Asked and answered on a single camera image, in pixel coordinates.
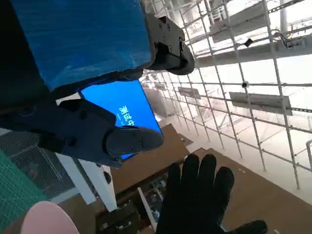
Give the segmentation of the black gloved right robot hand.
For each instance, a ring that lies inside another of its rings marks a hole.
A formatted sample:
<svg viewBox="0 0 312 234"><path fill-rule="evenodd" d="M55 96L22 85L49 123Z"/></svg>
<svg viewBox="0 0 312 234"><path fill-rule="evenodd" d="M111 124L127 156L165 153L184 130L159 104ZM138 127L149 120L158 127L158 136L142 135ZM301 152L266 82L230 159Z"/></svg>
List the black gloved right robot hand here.
<svg viewBox="0 0 312 234"><path fill-rule="evenodd" d="M158 234L225 234L222 220L230 201L234 175L216 168L216 157L190 154L183 166L168 169Z"/></svg>

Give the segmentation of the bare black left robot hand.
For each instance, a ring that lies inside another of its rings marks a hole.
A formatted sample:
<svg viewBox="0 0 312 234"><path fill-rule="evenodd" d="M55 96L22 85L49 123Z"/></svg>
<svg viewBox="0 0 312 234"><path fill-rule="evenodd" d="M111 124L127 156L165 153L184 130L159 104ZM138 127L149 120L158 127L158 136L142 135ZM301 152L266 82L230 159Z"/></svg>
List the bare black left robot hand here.
<svg viewBox="0 0 312 234"><path fill-rule="evenodd" d="M193 72L183 30L138 0L3 0L0 126L39 136L49 151L120 168L122 156L160 147L162 133L117 126L105 107L70 95L137 81L144 70Z"/></svg>

